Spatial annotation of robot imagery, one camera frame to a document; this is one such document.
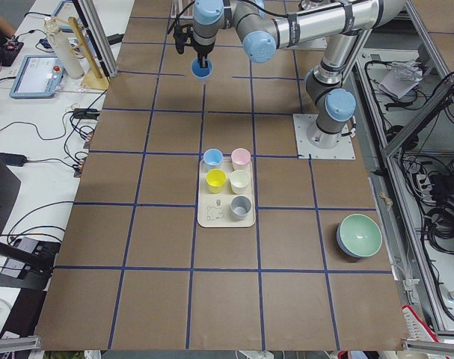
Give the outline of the pink plastic cup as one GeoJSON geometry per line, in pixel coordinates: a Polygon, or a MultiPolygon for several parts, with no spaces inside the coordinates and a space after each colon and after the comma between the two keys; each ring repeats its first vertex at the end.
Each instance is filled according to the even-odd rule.
{"type": "Polygon", "coordinates": [[[231,153],[234,170],[246,170],[251,163],[251,153],[245,148],[236,148],[231,153]]]}

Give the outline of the yellow plastic cup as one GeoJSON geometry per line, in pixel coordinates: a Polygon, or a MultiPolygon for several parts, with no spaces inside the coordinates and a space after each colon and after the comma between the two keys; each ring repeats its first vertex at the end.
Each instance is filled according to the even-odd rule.
{"type": "Polygon", "coordinates": [[[219,168],[214,168],[206,174],[206,184],[209,191],[213,194],[220,193],[227,181],[227,176],[219,168]]]}

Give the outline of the aluminium frame post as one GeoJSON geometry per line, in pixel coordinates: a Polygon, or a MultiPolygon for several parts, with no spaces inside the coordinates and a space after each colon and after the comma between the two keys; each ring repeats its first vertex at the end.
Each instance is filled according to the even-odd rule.
{"type": "Polygon", "coordinates": [[[104,74],[118,75],[118,66],[92,0],[73,0],[79,19],[85,27],[104,74]]]}

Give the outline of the black monitor stand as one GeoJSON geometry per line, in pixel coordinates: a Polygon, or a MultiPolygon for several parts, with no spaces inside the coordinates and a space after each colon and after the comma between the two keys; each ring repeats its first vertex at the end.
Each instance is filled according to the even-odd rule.
{"type": "MultiPolygon", "coordinates": [[[[0,159],[0,238],[19,194],[21,182],[0,159]]],[[[0,272],[0,286],[43,290],[52,275],[60,250],[58,242],[27,236],[7,235],[0,241],[0,256],[6,258],[0,272]]]]}

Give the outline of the white drink bottle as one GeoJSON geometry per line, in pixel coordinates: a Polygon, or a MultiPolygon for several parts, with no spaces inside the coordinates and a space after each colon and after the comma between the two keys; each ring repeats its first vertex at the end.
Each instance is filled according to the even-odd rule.
{"type": "Polygon", "coordinates": [[[74,55],[69,40],[54,18],[50,16],[44,18],[44,31],[50,46],[69,77],[80,79],[85,74],[84,69],[79,59],[74,55]]]}

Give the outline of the wooden stand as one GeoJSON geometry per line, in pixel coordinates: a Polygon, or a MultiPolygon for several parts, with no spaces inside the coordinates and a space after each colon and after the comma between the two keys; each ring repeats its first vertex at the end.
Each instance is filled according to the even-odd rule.
{"type": "Polygon", "coordinates": [[[88,71],[82,80],[82,86],[84,88],[93,90],[107,90],[109,83],[105,75],[101,73],[99,66],[90,50],[86,36],[84,36],[82,28],[83,26],[78,23],[78,20],[70,16],[68,18],[68,24],[73,30],[74,35],[78,41],[78,49],[81,49],[81,54],[88,62],[88,71]]]}

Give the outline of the blue teach pendant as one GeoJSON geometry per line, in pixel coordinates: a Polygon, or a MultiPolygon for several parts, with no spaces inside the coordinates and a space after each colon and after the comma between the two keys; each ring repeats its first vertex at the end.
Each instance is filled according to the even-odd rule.
{"type": "Polygon", "coordinates": [[[16,75],[10,97],[48,99],[55,95],[64,67],[54,55],[26,55],[16,75]]]}

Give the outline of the grey plastic cup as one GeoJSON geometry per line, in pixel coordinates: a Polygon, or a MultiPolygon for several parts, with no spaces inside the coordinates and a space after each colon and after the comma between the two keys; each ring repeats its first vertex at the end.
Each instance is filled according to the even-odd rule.
{"type": "Polygon", "coordinates": [[[251,208],[251,200],[243,195],[234,197],[230,203],[230,211],[237,221],[246,219],[248,214],[251,212],[251,208]]]}

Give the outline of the cream plastic cup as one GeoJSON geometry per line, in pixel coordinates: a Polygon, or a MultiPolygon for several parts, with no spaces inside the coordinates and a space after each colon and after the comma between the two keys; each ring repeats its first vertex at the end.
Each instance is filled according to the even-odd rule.
{"type": "Polygon", "coordinates": [[[230,187],[234,194],[244,193],[250,181],[250,174],[247,171],[235,170],[230,174],[230,187]]]}

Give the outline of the crumpled white paper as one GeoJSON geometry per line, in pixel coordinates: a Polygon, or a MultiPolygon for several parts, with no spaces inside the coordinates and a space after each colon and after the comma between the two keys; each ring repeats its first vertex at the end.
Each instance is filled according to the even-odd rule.
{"type": "Polygon", "coordinates": [[[401,99],[423,80],[423,71],[416,61],[393,61],[387,65],[388,74],[378,89],[395,99],[401,99]]]}

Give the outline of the light blue plastic cup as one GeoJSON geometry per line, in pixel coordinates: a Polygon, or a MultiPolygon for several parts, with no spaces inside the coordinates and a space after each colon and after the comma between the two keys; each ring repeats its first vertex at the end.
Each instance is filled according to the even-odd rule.
{"type": "Polygon", "coordinates": [[[198,59],[191,63],[191,72],[199,81],[206,81],[212,75],[213,65],[209,59],[206,59],[206,66],[202,67],[198,59]]]}

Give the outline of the black power adapter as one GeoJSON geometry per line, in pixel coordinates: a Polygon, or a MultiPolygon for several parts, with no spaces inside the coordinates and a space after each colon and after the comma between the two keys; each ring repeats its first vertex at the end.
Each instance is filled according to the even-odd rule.
{"type": "Polygon", "coordinates": [[[0,160],[8,166],[14,167],[22,167],[28,162],[25,155],[15,153],[0,153],[0,160]]]}

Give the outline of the blue cup on tray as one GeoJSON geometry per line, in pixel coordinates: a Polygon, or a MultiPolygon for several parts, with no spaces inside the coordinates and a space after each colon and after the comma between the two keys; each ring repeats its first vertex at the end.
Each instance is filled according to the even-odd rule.
{"type": "Polygon", "coordinates": [[[223,153],[217,148],[210,148],[203,153],[203,162],[208,168],[219,168],[223,161],[223,153]]]}

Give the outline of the green and blue bowl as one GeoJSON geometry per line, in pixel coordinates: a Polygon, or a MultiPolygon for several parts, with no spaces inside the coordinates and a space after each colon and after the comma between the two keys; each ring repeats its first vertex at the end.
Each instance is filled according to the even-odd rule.
{"type": "Polygon", "coordinates": [[[341,250],[355,258],[376,255],[383,242],[379,226],[369,216],[359,213],[346,216],[338,225],[336,236],[341,250]]]}

